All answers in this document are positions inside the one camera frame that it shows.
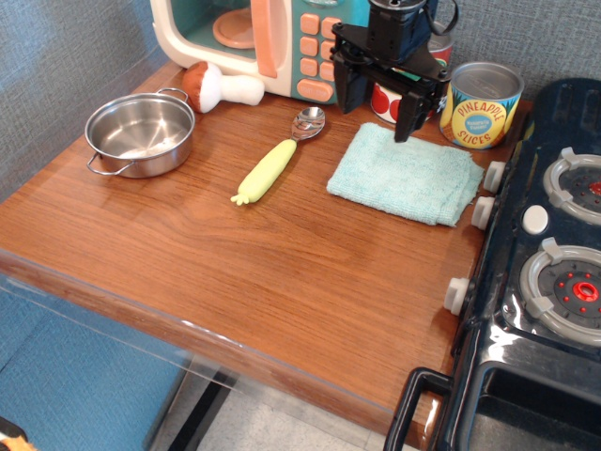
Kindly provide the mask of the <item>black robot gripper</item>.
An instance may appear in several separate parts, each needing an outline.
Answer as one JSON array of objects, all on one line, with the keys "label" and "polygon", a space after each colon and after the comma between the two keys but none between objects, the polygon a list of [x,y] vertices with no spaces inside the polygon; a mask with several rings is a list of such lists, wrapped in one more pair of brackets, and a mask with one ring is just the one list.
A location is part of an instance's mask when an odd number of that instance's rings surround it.
[{"label": "black robot gripper", "polygon": [[422,128],[432,110],[439,110],[449,71],[428,52],[432,33],[443,36],[448,25],[435,23],[437,1],[370,1],[367,25],[336,23],[331,50],[337,104],[349,114],[364,103],[372,84],[398,91],[394,141],[404,143]]}]

